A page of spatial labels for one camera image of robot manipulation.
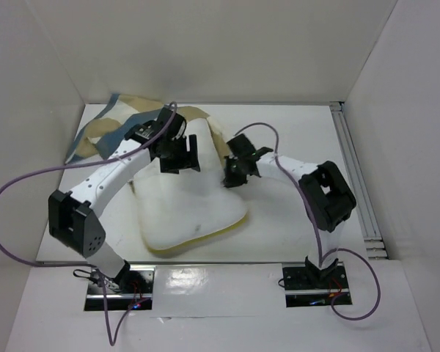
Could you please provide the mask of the blue beige checked pillowcase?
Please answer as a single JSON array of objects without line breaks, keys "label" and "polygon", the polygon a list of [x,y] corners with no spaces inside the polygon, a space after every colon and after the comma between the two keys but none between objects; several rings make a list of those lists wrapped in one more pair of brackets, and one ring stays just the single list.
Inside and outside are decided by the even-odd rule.
[{"label": "blue beige checked pillowcase", "polygon": [[[113,94],[107,105],[78,132],[71,144],[66,164],[74,164],[94,155],[108,159],[124,139],[129,129],[138,124],[155,120],[165,105],[135,95]],[[177,113],[188,122],[204,119],[221,161],[230,154],[220,124],[210,115],[194,106],[178,106]]]}]

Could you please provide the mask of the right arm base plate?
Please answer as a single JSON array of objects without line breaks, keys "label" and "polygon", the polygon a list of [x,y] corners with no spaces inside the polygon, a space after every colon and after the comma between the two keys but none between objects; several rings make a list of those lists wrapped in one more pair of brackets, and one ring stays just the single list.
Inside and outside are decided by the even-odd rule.
[{"label": "right arm base plate", "polygon": [[287,308],[324,307],[334,304],[352,305],[351,292],[345,267],[340,263],[333,273],[322,282],[314,283],[307,276],[304,265],[284,266],[278,285],[285,291]]}]

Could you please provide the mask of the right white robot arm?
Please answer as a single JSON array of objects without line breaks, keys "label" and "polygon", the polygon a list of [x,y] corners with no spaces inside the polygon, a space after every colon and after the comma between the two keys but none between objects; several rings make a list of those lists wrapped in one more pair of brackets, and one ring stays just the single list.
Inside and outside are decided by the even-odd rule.
[{"label": "right white robot arm", "polygon": [[324,286],[337,268],[343,227],[356,207],[340,169],[332,161],[305,163],[268,147],[225,158],[224,186],[242,186],[250,176],[291,183],[296,188],[315,234],[304,261],[305,278],[313,287]]}]

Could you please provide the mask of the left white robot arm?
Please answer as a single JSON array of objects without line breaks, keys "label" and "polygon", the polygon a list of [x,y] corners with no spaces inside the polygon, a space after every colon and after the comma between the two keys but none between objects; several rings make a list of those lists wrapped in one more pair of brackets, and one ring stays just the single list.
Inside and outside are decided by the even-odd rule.
[{"label": "left white robot arm", "polygon": [[163,131],[136,125],[105,165],[69,191],[55,190],[48,198],[50,235],[99,270],[105,286],[115,293],[143,283],[140,275],[106,242],[100,217],[120,189],[154,159],[159,160],[162,172],[200,170],[197,137],[185,136],[184,130],[180,127]]}]

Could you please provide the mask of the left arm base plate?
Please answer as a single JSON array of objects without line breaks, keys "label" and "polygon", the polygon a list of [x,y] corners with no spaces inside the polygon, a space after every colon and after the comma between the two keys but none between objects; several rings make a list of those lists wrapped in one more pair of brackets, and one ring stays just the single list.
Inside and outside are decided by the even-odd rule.
[{"label": "left arm base plate", "polygon": [[[122,312],[129,307],[133,311],[148,311],[153,308],[153,279],[154,268],[138,268],[137,277],[120,288],[113,280],[104,279],[106,287],[107,308],[110,312]],[[87,293],[84,303],[85,312],[102,312],[103,285],[95,270],[82,271],[76,269],[74,277],[87,280]]]}]

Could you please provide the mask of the white pillow yellow edge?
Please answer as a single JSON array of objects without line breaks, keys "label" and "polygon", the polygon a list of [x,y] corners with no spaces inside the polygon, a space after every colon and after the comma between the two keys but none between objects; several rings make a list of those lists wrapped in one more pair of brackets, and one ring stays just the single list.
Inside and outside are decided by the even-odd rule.
[{"label": "white pillow yellow edge", "polygon": [[223,187],[223,169],[206,119],[187,123],[197,137],[200,170],[162,173],[155,159],[131,181],[137,220],[148,251],[167,254],[231,230],[244,220],[248,207]]}]

